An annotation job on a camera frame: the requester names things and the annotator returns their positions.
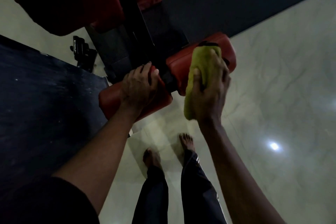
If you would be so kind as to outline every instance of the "foot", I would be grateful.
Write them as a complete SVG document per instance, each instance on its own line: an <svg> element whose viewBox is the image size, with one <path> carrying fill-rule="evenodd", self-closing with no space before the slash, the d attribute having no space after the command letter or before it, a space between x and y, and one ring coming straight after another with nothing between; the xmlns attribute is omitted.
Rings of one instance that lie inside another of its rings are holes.
<svg viewBox="0 0 336 224"><path fill-rule="evenodd" d="M150 166L156 166L162 169L161 164L160 164L161 160L160 160L159 154L150 148L145 150L142 160L145 163L147 168L149 168Z"/></svg>
<svg viewBox="0 0 336 224"><path fill-rule="evenodd" d="M183 150L195 151L194 140L189 134L179 135Z"/></svg>

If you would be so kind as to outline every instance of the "yellow-green cloth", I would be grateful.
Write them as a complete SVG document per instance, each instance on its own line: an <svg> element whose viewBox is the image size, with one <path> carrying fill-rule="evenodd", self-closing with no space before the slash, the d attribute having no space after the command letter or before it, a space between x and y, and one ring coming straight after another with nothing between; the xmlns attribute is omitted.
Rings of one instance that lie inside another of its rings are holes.
<svg viewBox="0 0 336 224"><path fill-rule="evenodd" d="M201 46L196 47L192 53L191 66L188 76L188 86L185 91L184 100L184 116L187 120L195 120L195 114L191 107L191 92L194 85L194 69L198 68L202 75L203 88L206 89L210 83L210 78L212 76L212 71L214 68L214 63L211 61L211 50L214 50L216 54L221 57L222 51L218 46Z"/></svg>

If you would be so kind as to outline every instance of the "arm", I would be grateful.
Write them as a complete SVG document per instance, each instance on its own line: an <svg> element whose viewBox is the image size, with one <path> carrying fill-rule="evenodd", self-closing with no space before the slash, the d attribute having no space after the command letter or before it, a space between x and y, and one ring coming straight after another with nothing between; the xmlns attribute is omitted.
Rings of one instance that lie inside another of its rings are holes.
<svg viewBox="0 0 336 224"><path fill-rule="evenodd" d="M151 74L152 85L148 82L151 65L148 63L125 76L119 110L92 141L53 175L82 190L97 214L103 207L116 175L128 133L156 92L158 70Z"/></svg>
<svg viewBox="0 0 336 224"><path fill-rule="evenodd" d="M213 62L217 64L216 70L210 86L204 91L201 91L200 71L194 71L192 105L208 144L232 222L284 224L250 175L221 125L230 77L225 63L215 53Z"/></svg>

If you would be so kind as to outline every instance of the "black sleeve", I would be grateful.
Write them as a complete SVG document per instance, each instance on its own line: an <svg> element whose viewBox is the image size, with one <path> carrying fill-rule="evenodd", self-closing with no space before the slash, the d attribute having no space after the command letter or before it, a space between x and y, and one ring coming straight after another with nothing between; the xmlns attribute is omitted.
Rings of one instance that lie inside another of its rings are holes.
<svg viewBox="0 0 336 224"><path fill-rule="evenodd" d="M19 188L1 202L0 209L0 223L99 223L87 196L57 177Z"/></svg>

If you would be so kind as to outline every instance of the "black bracket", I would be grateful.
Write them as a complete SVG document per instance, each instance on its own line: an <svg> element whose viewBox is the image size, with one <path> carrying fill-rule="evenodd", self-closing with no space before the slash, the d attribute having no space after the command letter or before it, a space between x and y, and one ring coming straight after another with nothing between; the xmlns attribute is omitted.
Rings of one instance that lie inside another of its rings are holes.
<svg viewBox="0 0 336 224"><path fill-rule="evenodd" d="M170 73L166 61L163 60L157 52L137 0L119 1L126 18L124 25L127 34L141 52L139 53L139 55L141 55L139 60L142 61L143 64L151 61L152 64L159 69L160 77L164 81L167 91L175 91L177 89L176 79Z"/></svg>
<svg viewBox="0 0 336 224"><path fill-rule="evenodd" d="M85 40L78 36L73 37L73 46L70 46L70 50L74 53L75 60L78 61L77 67L92 73L97 51L90 49Z"/></svg>

